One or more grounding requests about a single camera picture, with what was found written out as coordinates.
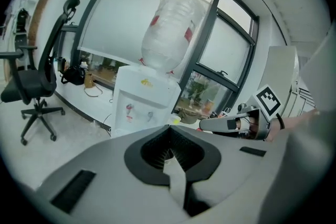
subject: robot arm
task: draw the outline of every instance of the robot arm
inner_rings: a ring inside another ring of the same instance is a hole
[[[271,119],[279,112],[281,103],[270,86],[265,85],[251,98],[238,106],[238,114],[222,118],[206,119],[200,121],[200,129],[212,131],[227,136],[264,140],[270,129]],[[256,119],[257,132],[249,130],[249,118]]]

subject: black bag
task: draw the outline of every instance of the black bag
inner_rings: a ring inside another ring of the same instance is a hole
[[[28,11],[26,11],[24,8],[21,9],[17,15],[17,21],[16,21],[16,31],[17,32],[25,32],[26,29],[26,20],[29,16]]]
[[[85,69],[80,66],[69,67],[62,76],[61,82],[66,84],[68,82],[74,85],[84,84]]]

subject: window frame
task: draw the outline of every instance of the window frame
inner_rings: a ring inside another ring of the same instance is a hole
[[[96,84],[101,85],[101,86],[103,86],[103,87],[105,87],[105,88],[107,88],[107,89],[109,89],[109,90],[114,91],[114,86],[115,86],[115,85],[112,85],[111,83],[104,82],[103,79],[101,79],[101,78],[97,78],[94,74],[93,74],[93,80],[94,80],[94,82],[95,82]]]
[[[56,58],[62,56],[62,51],[63,51],[63,45],[64,45],[64,39],[66,32],[74,32],[76,33],[78,29],[78,25],[63,25],[61,28],[61,31],[59,32],[55,45],[53,47],[53,53],[56,53]]]
[[[197,37],[195,49],[190,57],[189,62],[187,63],[185,70],[183,72],[183,75],[180,79],[179,85],[181,87],[181,93],[180,96],[177,99],[177,102],[179,101],[182,92],[184,88],[186,87],[186,84],[189,80],[190,75],[193,71],[198,72],[201,75],[204,75],[211,80],[214,80],[215,82],[223,85],[224,87],[228,88],[230,90],[230,94],[227,98],[223,98],[218,105],[218,108],[216,110],[217,113],[222,111],[225,107],[232,107],[237,100],[244,84],[246,81],[246,78],[249,74],[251,64],[254,58],[256,45],[257,45],[257,38],[258,38],[258,28],[259,28],[259,17],[256,16],[252,10],[242,1],[242,0],[233,0],[236,2],[250,17],[250,29],[249,33],[247,33],[233,18],[231,18],[228,14],[226,14],[224,11],[222,11],[220,8],[218,8],[218,2],[219,0],[212,0],[209,4],[209,8],[206,13],[206,17],[204,18],[202,29],[200,31],[199,36]],[[81,36],[83,33],[83,30],[85,28],[86,22],[89,18],[89,15],[94,8],[97,0],[90,0],[88,6],[86,7],[84,14],[80,20],[79,25],[76,28],[76,35],[74,39],[74,44],[71,49],[71,65],[78,65],[79,64],[79,55],[80,50],[78,49]],[[245,65],[243,67],[243,70],[240,74],[240,77],[238,79],[237,83],[232,82],[225,76],[219,74],[218,72],[202,65],[200,63],[200,59],[202,57],[203,51],[207,45],[207,42],[211,36],[212,29],[215,24],[216,18],[219,17],[220,19],[224,20],[226,23],[229,24],[229,27],[234,28],[249,44],[249,51],[248,55],[245,61]],[[103,82],[99,82],[102,86],[106,88],[111,88],[108,84],[104,84]]]

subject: chair wheel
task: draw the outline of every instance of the chair wheel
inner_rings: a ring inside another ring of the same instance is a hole
[[[24,146],[27,145],[28,141],[25,140],[24,138],[21,138],[21,144],[23,144]]]

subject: yellow sticker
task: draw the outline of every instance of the yellow sticker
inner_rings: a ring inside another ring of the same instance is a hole
[[[141,84],[147,87],[153,87],[153,84],[148,81],[148,79],[141,80]]]

